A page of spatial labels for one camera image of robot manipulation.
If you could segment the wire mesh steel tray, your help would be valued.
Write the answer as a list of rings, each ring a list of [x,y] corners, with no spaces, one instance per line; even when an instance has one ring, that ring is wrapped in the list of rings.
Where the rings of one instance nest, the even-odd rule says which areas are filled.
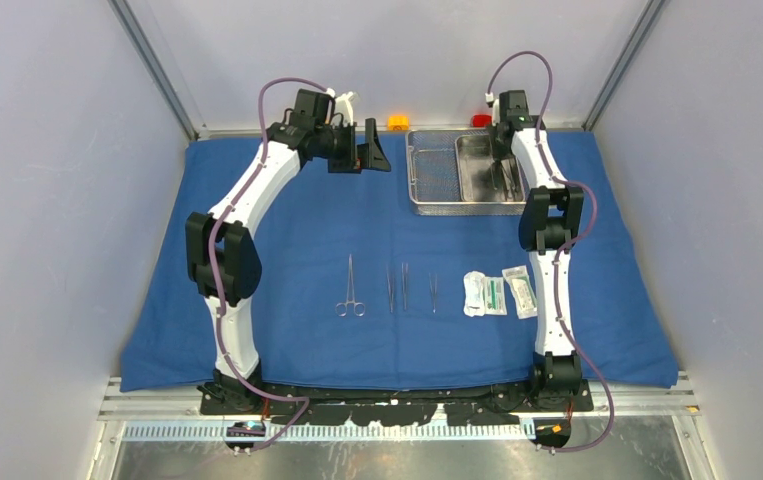
[[[519,216],[520,203],[477,203],[461,198],[455,141],[461,135],[488,135],[484,129],[414,130],[406,135],[409,199],[418,215]]]

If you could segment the blunt steel tweezers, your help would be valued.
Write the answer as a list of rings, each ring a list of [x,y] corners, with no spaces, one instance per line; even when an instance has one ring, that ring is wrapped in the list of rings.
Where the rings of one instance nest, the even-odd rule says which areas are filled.
[[[409,264],[402,262],[401,264],[401,296],[402,296],[402,310],[408,309],[408,284],[409,281]]]

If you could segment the blue surgical wrap cloth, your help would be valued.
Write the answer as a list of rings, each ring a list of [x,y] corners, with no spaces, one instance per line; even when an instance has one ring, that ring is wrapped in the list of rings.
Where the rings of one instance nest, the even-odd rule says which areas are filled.
[[[525,379],[537,323],[467,317],[462,279],[523,265],[514,216],[420,216],[407,191],[405,139],[383,135],[388,173],[331,174],[308,163],[272,203],[255,245],[262,278],[252,298],[253,337],[264,380],[343,389],[452,389]],[[589,356],[586,377],[667,388],[677,360],[657,318],[593,135],[552,132],[562,172],[588,185],[591,234],[571,253],[570,313]],[[258,150],[252,138],[191,144],[166,236],[139,320],[121,354],[123,391],[198,384],[217,357],[212,321],[186,265],[184,226],[231,188]],[[355,295],[366,306],[340,317],[353,255]],[[402,310],[401,264],[409,264]],[[396,282],[390,313],[386,269]],[[432,312],[429,274],[438,277]]]

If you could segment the steel forceps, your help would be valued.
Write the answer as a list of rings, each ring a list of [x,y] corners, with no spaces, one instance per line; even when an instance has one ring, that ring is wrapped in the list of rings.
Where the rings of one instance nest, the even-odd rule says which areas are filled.
[[[396,311],[396,282],[393,269],[390,265],[386,269],[387,295],[390,313]]]

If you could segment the pointed steel tweezers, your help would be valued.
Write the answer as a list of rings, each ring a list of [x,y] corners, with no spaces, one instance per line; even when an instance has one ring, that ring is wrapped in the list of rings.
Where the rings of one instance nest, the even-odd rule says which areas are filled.
[[[429,294],[431,301],[432,312],[437,311],[437,299],[438,299],[438,277],[435,273],[429,274]]]

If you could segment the steel hemostat ring handles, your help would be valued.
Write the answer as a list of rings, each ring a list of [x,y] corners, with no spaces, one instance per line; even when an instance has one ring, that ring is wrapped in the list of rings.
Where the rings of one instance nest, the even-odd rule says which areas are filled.
[[[340,317],[345,317],[349,313],[361,317],[365,312],[365,304],[356,299],[353,255],[350,254],[347,266],[346,298],[335,305],[335,313]]]

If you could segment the white gauze roll packet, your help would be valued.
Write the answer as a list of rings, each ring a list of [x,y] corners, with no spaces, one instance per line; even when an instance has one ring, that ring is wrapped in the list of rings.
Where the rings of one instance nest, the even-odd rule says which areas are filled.
[[[483,295],[483,282],[486,276],[479,271],[470,271],[463,277],[464,307],[463,312],[468,317],[481,317],[485,315],[485,299]]]

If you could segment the green white sterile packet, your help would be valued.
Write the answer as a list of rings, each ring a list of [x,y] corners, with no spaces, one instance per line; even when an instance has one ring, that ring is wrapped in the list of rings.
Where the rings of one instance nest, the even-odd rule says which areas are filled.
[[[486,315],[505,316],[505,281],[501,277],[485,277],[482,280],[484,312]]]

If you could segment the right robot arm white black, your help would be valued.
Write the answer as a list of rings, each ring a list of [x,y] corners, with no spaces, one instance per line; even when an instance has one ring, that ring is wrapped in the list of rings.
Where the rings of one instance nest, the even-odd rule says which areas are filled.
[[[523,90],[489,92],[485,99],[493,157],[514,160],[527,188],[518,239],[533,268],[538,321],[528,399],[541,410],[553,410],[578,395],[583,383],[572,336],[569,266],[584,192],[561,173],[542,118],[530,113]]]

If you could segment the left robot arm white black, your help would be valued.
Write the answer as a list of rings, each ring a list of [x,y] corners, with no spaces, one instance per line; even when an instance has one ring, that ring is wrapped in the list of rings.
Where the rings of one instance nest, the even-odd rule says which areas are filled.
[[[255,412],[264,398],[253,380],[260,357],[254,344],[252,297],[262,278],[255,232],[284,187],[307,162],[323,159],[331,173],[388,172],[376,122],[365,121],[356,139],[353,91],[301,89],[278,122],[264,125],[261,144],[231,190],[206,213],[185,222],[186,265],[211,315],[217,358],[212,397],[241,414]]]

